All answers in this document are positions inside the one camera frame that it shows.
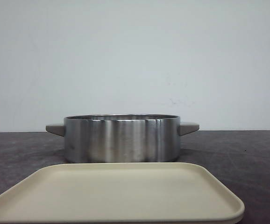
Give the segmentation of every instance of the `white backdrop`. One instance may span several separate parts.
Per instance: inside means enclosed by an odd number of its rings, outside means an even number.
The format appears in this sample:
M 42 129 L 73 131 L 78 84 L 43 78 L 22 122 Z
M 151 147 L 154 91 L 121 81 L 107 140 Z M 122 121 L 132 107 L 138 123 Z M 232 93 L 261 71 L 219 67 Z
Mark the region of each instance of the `white backdrop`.
M 96 113 L 270 129 L 270 1 L 0 0 L 0 132 Z

